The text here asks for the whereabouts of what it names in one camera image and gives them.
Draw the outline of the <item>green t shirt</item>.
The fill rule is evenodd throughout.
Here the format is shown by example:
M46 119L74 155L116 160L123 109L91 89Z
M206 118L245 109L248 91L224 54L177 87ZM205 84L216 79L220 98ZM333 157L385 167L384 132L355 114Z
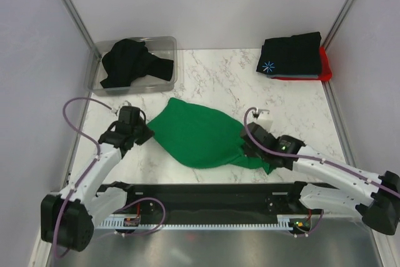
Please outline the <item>green t shirt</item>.
M154 139L176 161L193 169L227 164L246 169L273 168L257 156L248 156L240 137L242 123L217 109L170 98L147 126Z

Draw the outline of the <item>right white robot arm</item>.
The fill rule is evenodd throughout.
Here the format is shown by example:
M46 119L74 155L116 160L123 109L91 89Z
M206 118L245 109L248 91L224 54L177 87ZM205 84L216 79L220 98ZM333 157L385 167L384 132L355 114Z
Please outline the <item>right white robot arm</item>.
M363 171L331 161L327 156L289 135L274 137L256 123L240 133L244 149L273 168L308 174L327 187L304 181L292 184L286 196L293 213L304 209L353 215L371 229L392 236L399 224L399 176Z

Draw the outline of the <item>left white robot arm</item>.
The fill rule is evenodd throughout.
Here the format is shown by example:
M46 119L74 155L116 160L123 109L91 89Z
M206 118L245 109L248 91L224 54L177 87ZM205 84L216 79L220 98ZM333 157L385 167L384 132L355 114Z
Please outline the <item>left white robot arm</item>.
M98 189L110 171L134 145L153 137L145 120L113 122L100 135L89 166L60 192L47 194L41 201L41 239L74 251L84 250L94 229L120 209L130 213L137 197L112 184L104 192Z

